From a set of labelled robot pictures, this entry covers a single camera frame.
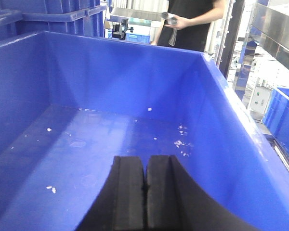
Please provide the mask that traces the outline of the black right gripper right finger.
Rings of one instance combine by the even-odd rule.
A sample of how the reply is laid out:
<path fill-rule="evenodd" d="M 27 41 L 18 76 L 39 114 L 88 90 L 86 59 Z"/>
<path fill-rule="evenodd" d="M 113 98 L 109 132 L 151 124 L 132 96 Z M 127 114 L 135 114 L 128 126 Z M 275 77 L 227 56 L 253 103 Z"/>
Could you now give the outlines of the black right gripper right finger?
<path fill-rule="evenodd" d="M 146 168 L 150 231 L 254 231 L 211 198 L 173 155 L 153 155 Z"/>

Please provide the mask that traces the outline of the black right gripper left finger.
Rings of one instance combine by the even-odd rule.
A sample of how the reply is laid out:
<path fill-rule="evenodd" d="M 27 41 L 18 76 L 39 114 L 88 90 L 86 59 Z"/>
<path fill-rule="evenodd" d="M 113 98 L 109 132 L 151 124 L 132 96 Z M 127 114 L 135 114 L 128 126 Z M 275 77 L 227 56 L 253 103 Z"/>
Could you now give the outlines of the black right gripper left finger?
<path fill-rule="evenodd" d="M 115 156 L 109 175 L 78 231 L 142 231 L 144 170 L 136 156 Z"/>

